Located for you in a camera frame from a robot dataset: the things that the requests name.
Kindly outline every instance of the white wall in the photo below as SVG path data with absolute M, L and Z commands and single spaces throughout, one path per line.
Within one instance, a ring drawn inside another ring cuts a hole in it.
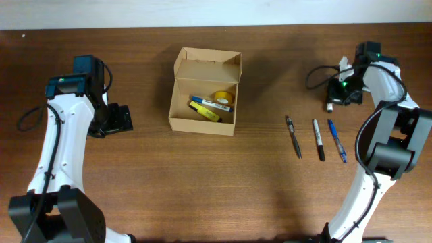
M 431 21 L 431 0 L 0 0 L 3 30 Z

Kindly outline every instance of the blue pen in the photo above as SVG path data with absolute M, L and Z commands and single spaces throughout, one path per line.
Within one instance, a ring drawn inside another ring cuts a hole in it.
M 333 135 L 333 137 L 335 138 L 337 148 L 339 149 L 340 157 L 342 158 L 344 163 L 346 163 L 347 160 L 346 160 L 345 149 L 343 148 L 342 144 L 339 141 L 338 131 L 336 131 L 335 124 L 333 124 L 333 122 L 330 119 L 328 119 L 327 121 L 329 121 L 330 131 L 331 131 L 331 134 Z
M 233 112 L 234 111 L 231 107 L 228 107 L 226 105 L 221 105 L 221 104 L 218 104 L 218 103 L 214 103 L 214 102 L 211 102 L 211 101 L 208 101 L 208 100 L 204 100 L 202 98 L 195 97 L 195 96 L 192 96 L 192 101 L 195 101 L 197 103 L 201 103 L 203 105 L 208 105 L 210 107 L 218 108 L 218 109 L 221 109 L 223 111 L 228 111 L 228 112 Z

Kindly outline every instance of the open box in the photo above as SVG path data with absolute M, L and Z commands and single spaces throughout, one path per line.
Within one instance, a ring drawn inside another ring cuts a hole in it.
M 169 109 L 173 131 L 234 135 L 237 112 L 237 92 L 242 75 L 242 54 L 183 47 L 174 64 L 174 90 Z M 213 101 L 217 91 L 234 96 L 230 105 L 234 112 L 202 105 L 222 118 L 212 122 L 189 107 L 191 96 Z

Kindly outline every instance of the yellow highlighter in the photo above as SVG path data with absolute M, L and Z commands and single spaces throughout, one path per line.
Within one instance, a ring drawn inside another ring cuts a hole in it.
M 198 112 L 199 114 L 201 114 L 202 116 L 204 116 L 205 118 L 211 120 L 212 122 L 222 122 L 222 118 L 214 114 L 212 111 L 208 110 L 206 107 L 199 105 L 195 101 L 191 101 L 189 107 L 192 108 L 194 111 Z

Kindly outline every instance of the brown tabletop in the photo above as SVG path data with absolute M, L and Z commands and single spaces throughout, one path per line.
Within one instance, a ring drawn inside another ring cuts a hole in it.
M 343 55 L 352 61 L 356 45 L 367 40 L 381 42 L 384 55 L 398 58 L 409 94 L 432 109 L 431 24 L 1 31 L 0 241 L 20 240 L 7 207 L 12 196 L 26 193 L 46 128 L 46 118 L 25 133 L 16 122 L 45 102 L 50 76 L 70 73 L 73 57 L 85 54 L 109 65 L 110 101 L 129 105 L 134 123 L 133 132 L 86 141 L 85 193 L 108 227 L 141 240 L 320 233 L 354 179 L 354 140 L 374 106 L 366 94 L 363 105 L 337 106 L 328 114 L 325 88 L 306 90 L 304 78 L 317 65 L 337 65 Z M 171 131 L 173 64 L 181 47 L 242 52 L 233 137 Z M 303 159 L 296 156 L 285 115 L 294 122 Z M 347 165 L 327 118 L 347 150 Z M 312 119 L 321 126 L 325 162 L 318 158 Z M 430 242 L 431 171 L 429 137 L 417 167 L 384 196 L 364 235 Z

